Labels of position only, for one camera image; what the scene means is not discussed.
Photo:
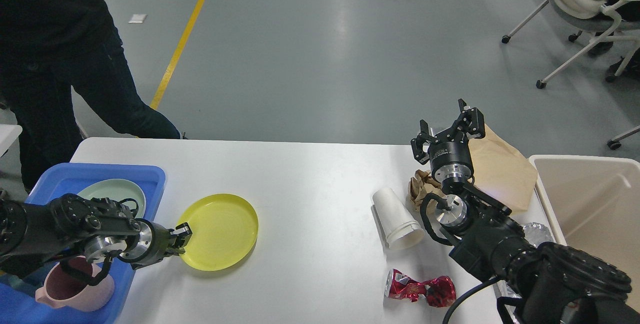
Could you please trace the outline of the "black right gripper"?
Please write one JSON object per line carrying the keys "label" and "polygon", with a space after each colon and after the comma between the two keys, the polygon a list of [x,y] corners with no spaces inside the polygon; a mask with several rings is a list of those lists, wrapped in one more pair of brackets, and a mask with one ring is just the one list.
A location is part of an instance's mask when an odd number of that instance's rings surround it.
{"label": "black right gripper", "polygon": [[486,137],[483,113],[462,98],[458,99],[458,106],[460,114],[446,130],[446,138],[438,138],[426,121],[419,121],[419,132],[411,140],[414,160],[421,165],[430,161],[432,178],[442,185],[469,182],[474,174],[469,142]]}

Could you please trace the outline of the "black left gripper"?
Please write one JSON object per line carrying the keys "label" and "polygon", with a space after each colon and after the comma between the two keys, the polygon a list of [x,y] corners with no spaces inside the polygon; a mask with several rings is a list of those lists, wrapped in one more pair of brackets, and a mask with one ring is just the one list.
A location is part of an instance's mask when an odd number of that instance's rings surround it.
{"label": "black left gripper", "polygon": [[141,231],[132,242],[132,247],[121,253],[118,258],[131,265],[132,269],[142,269],[159,263],[170,256],[183,255],[193,231],[187,222],[167,229],[160,224],[139,219]]}

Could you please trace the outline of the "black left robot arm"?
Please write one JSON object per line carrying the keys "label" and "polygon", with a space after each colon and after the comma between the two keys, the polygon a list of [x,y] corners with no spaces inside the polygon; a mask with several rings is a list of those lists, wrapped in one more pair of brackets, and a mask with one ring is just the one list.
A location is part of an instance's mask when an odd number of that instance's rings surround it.
{"label": "black left robot arm", "polygon": [[1,271],[23,279],[45,264],[89,286],[110,273],[114,260],[142,269],[185,254],[188,223],[174,229],[137,219],[125,201],[64,194],[45,205],[1,201]]}

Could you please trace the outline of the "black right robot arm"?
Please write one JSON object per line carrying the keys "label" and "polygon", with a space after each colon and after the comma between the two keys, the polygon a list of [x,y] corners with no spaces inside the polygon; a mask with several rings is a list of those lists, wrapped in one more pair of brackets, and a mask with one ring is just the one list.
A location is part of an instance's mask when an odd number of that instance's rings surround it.
{"label": "black right robot arm", "polygon": [[637,324],[639,313],[627,304],[632,281],[626,273],[567,245],[531,245],[511,209],[474,185],[469,142],[485,137],[484,117],[463,99],[458,106],[451,127],[434,133],[422,120],[410,142],[414,159],[429,163],[443,191],[422,200],[423,227],[480,281],[454,301],[443,323],[466,299],[503,281],[516,293],[496,300],[504,324]]}

